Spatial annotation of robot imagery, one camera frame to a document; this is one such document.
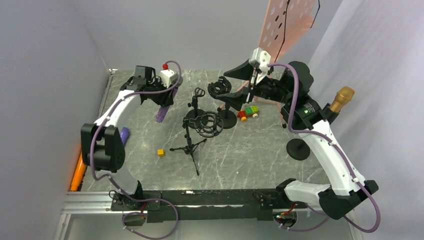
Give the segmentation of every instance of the white wall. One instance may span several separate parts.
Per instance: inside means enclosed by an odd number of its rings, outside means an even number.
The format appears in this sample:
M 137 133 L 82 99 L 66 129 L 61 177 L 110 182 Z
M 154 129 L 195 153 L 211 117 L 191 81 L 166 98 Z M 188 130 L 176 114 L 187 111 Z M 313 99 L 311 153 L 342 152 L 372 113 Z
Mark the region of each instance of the white wall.
M 68 0 L 0 6 L 0 239 L 51 239 L 109 71 Z
M 72 0 L 108 68 L 232 69 L 258 46 L 268 0 Z M 342 0 L 322 0 L 315 26 L 286 53 L 308 63 Z
M 311 93 L 356 94 L 332 129 L 358 170 L 376 180 L 382 221 L 366 240 L 423 239 L 424 2 L 344 0 L 313 55 Z M 371 227 L 369 200 L 356 211 Z

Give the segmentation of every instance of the yellow cube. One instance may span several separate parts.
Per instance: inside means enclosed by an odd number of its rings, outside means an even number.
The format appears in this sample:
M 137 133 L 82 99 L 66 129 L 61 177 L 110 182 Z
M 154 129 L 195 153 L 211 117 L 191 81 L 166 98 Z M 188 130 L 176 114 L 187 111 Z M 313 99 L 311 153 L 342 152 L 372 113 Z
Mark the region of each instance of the yellow cube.
M 163 156 L 165 156 L 165 151 L 164 151 L 163 149 L 158 149 L 158 150 L 157 150 L 157 155 L 158 155 L 159 157 L 163 157 Z

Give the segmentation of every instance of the black round base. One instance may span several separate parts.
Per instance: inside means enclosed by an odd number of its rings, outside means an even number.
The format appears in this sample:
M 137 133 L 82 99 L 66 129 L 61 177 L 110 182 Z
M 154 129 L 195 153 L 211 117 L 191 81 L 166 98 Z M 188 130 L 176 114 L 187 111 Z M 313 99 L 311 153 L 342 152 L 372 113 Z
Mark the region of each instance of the black round base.
M 197 116 L 200 116 L 202 114 L 204 114 L 205 111 L 203 111 L 202 109 L 197 109 Z M 187 115 L 185 115 L 186 119 L 190 119 L 190 121 L 188 122 L 188 126 L 192 129 L 195 129 L 196 126 L 199 125 L 199 121 L 200 121 L 200 117 L 195 121 L 194 119 L 195 117 L 195 110 L 191 109 L 190 111 L 187 112 Z
M 237 116 L 234 114 L 234 112 L 228 110 L 228 116 L 225 118 L 225 113 L 227 110 L 221 110 L 218 112 L 218 116 L 222 118 L 222 124 L 223 126 L 219 125 L 223 129 L 230 129 L 234 127 L 237 124 Z
M 299 161 L 307 159 L 311 154 L 309 146 L 300 138 L 294 138 L 288 141 L 285 149 L 291 158 Z

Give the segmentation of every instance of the purple object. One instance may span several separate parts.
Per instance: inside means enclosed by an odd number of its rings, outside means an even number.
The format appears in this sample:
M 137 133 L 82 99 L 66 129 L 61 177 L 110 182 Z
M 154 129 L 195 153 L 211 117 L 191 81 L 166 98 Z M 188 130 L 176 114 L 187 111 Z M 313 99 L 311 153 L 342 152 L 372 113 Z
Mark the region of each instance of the purple object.
M 128 127 L 124 126 L 122 130 L 120 131 L 120 139 L 122 140 L 122 143 L 124 145 L 127 142 L 129 136 L 130 136 L 130 130 L 128 129 Z
M 172 92 L 172 99 L 175 98 L 175 95 L 177 94 L 177 91 L 178 91 L 178 87 L 176 87 L 174 89 L 174 91 Z M 156 122 L 162 123 L 164 121 L 165 116 L 167 115 L 168 109 L 170 109 L 170 107 L 171 106 L 161 106 L 159 108 L 159 111 L 157 111 L 157 113 L 156 113 Z

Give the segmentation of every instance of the marble surface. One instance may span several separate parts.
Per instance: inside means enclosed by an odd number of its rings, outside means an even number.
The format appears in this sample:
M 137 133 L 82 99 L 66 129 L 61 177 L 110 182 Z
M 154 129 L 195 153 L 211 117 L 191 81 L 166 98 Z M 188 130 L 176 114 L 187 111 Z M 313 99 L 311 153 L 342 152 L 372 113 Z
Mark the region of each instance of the marble surface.
M 133 70 L 118 70 L 111 81 L 103 112 L 113 103 L 121 85 Z M 174 105 L 162 123 L 156 122 L 159 106 L 147 100 L 128 120 L 130 137 L 126 143 L 126 160 L 132 175 L 140 180 L 145 190 L 209 190 L 275 188 L 288 178 L 306 183 L 329 183 L 324 170 L 313 154 L 304 161 L 292 159 L 286 152 L 286 143 L 296 134 L 282 128 L 279 110 L 274 104 L 251 102 L 244 107 L 257 105 L 259 117 L 246 122 L 237 121 L 235 127 L 224 129 L 209 138 L 195 151 L 200 176 L 189 155 L 169 148 L 186 145 L 183 117 L 190 110 L 193 91 L 200 87 L 206 95 L 199 98 L 199 108 L 216 112 L 222 104 L 207 93 L 209 83 L 215 82 L 223 70 L 183 70 L 184 82 L 178 89 Z M 242 80 L 231 79 L 232 92 Z M 190 130 L 193 143 L 201 141 L 195 130 Z M 157 150 L 165 156 L 158 157 Z M 104 178 L 94 181 L 90 171 L 84 178 L 82 191 L 107 191 L 112 186 Z

